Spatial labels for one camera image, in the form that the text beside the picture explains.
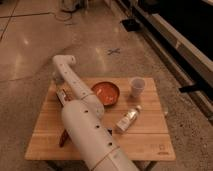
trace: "polished concrete floor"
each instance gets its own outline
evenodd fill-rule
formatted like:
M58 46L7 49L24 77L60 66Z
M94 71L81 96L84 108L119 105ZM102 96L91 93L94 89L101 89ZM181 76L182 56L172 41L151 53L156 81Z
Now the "polished concrete floor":
M143 38L126 32L125 18L116 6L89 2L68 21L59 12L59 0L5 0L0 17L0 170L51 170L41 161L26 161L24 154L51 80L51 59L56 54L76 56L81 77L153 77L177 155L175 162L158 163L153 170L212 171L213 129ZM108 55L109 49L120 53ZM65 170L85 170L81 163L59 162Z

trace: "small bottle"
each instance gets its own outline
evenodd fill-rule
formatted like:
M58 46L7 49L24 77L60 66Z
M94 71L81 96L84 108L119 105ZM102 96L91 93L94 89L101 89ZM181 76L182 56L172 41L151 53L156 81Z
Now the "small bottle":
M140 114L141 109L142 108L140 105L130 109L127 114L125 114L124 117L116 124L116 131L119 133L124 133L136 120L137 116Z

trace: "wooden table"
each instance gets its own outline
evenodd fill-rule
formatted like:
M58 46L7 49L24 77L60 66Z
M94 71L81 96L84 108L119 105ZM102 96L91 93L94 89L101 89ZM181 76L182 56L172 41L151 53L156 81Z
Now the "wooden table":
M129 96L130 87L127 78L85 78L83 80L89 87L100 81L110 81L119 87L118 103L105 109L101 122L106 128L113 130L112 136L131 160L175 160L169 131L152 78L144 78L146 85L139 99L133 99ZM71 93L71 89L66 84L63 87ZM140 104L143 108L138 119L125 134L116 134L114 132L115 123L122 118L128 109L137 104ZM81 160L81 156L71 140L67 141L64 147L59 147L59 139L63 130L61 104L56 96L56 86L51 83L27 148L25 159Z

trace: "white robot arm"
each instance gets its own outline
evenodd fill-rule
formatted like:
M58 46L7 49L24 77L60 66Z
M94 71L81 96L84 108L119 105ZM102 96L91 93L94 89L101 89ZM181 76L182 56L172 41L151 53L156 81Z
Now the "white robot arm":
M76 100L64 103L62 122L88 168L93 171L138 171L101 124L99 119L104 107L70 68L75 64L75 58L58 55L53 62L56 75L63 77L76 96Z

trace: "bowl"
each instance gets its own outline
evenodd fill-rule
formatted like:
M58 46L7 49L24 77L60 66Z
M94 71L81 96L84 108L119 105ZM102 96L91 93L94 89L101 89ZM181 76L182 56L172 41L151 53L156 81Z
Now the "bowl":
M116 104L120 95L119 88L114 83L107 81L95 84L92 90L104 106Z

